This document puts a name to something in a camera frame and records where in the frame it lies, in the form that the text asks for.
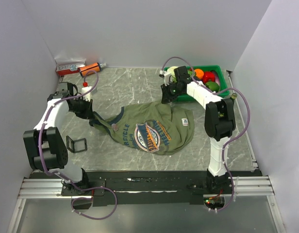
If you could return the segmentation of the olive green t-shirt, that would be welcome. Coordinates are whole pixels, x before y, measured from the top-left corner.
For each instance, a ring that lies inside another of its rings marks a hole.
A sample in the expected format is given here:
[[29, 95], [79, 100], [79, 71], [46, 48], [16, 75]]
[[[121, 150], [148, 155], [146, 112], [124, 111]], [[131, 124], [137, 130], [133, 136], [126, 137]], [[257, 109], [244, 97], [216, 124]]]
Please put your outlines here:
[[[194, 136], [191, 110], [159, 101], [123, 106], [118, 115], [103, 119], [97, 112], [90, 126], [108, 133], [117, 143], [157, 155], [173, 155]], [[115, 123], [118, 131], [111, 125]]]

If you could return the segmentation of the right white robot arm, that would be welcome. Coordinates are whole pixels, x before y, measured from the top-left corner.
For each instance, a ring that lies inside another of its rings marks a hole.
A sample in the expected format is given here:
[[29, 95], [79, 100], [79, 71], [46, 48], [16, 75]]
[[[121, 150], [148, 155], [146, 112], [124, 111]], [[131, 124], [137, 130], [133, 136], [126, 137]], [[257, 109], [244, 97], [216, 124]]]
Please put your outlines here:
[[234, 101], [231, 98], [224, 99], [217, 91], [210, 89], [211, 84], [216, 82], [198, 81], [196, 72], [189, 74], [185, 66], [175, 67], [173, 71], [162, 69], [159, 76], [164, 79], [164, 84], [161, 85], [162, 103], [170, 103], [179, 95], [187, 94], [204, 108], [204, 128], [211, 143], [205, 188], [211, 193], [218, 193], [230, 185], [226, 143], [236, 127]]

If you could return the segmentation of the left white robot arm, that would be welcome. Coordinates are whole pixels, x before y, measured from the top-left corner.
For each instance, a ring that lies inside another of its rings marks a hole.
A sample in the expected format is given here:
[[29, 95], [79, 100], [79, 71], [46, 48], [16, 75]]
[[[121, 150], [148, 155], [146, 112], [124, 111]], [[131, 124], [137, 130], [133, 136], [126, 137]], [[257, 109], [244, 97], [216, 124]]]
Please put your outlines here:
[[59, 129], [68, 112], [81, 119], [93, 117], [92, 92], [93, 87], [87, 83], [83, 83], [81, 90], [69, 82], [59, 83], [57, 91], [47, 98], [47, 108], [39, 123], [23, 134], [30, 167], [73, 183], [73, 190], [79, 195], [89, 192], [90, 182], [85, 170], [69, 161]]

